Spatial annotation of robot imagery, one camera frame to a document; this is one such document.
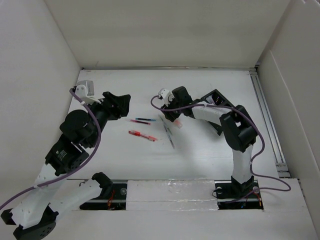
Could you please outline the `orange highlighter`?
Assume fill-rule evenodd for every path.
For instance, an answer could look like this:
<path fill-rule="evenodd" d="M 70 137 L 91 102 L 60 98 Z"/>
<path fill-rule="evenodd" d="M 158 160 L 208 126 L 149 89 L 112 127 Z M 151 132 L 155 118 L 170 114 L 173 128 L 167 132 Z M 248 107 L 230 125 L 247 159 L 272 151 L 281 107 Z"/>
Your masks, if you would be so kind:
<path fill-rule="evenodd" d="M 183 127 L 183 124 L 178 119 L 176 119 L 173 124 L 179 129 Z"/>

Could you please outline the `purple pink highlighter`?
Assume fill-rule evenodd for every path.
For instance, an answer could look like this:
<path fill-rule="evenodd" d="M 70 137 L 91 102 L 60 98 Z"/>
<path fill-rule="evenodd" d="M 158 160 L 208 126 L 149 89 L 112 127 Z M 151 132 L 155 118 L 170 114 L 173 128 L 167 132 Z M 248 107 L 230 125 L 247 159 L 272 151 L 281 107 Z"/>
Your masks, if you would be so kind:
<path fill-rule="evenodd" d="M 209 97 L 207 97 L 206 98 L 206 101 L 209 103 L 209 104 L 215 104 L 215 102 L 214 102 L 214 100 L 212 99 L 212 97 L 211 96 L 209 96 Z"/>

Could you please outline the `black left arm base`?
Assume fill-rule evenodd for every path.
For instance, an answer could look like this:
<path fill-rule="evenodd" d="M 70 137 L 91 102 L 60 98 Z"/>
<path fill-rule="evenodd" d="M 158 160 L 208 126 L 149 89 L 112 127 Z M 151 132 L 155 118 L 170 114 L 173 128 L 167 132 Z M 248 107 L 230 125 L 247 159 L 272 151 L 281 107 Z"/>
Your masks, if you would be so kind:
<path fill-rule="evenodd" d="M 126 210 L 128 181 L 111 180 L 103 172 L 95 173 L 93 180 L 102 185 L 99 196 L 79 206 L 84 211 L 122 211 Z"/>

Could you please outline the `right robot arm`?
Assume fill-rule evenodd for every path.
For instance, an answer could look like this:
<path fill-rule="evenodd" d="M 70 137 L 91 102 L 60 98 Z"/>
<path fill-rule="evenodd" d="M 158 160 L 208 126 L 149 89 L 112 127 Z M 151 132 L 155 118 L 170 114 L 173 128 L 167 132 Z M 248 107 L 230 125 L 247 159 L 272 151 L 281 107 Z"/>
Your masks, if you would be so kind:
<path fill-rule="evenodd" d="M 253 180 L 250 160 L 258 136 L 250 124 L 252 119 L 247 110 L 242 105 L 234 106 L 216 89 L 193 100 L 184 86 L 172 91 L 162 88 L 158 98 L 163 100 L 161 111 L 170 122 L 173 123 L 183 114 L 213 124 L 217 134 L 224 135 L 233 155 L 231 191 L 237 197 L 247 194 L 250 189 L 247 182 Z"/>

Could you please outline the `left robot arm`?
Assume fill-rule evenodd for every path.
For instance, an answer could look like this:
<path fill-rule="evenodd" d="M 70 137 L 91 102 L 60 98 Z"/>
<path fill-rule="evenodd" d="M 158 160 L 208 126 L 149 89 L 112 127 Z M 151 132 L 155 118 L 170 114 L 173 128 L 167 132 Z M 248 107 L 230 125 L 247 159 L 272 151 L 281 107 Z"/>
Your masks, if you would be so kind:
<path fill-rule="evenodd" d="M 1 205 L 4 208 L 19 196 L 27 195 L 16 207 L 1 213 L 6 225 L 16 226 L 13 235 L 17 240 L 42 240 L 74 207 L 112 194 L 112 180 L 98 172 L 66 197 L 53 200 L 64 181 L 91 161 L 99 148 L 106 123 L 126 117 L 130 107 L 129 94 L 116 96 L 106 91 L 103 98 L 90 102 L 75 88 L 69 92 L 84 109 L 73 110 L 65 117 L 59 127 L 62 134 L 46 155 L 33 186 Z"/>

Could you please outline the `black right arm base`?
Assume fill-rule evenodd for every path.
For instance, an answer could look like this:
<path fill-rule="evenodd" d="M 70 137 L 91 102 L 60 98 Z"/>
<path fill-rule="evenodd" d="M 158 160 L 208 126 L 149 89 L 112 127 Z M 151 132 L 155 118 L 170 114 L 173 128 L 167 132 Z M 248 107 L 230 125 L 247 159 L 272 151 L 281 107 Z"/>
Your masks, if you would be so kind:
<path fill-rule="evenodd" d="M 211 195 L 217 200 L 218 210 L 264 209 L 261 194 L 250 193 L 259 187 L 257 180 L 249 180 L 243 189 L 232 180 L 215 180 L 214 187 Z"/>

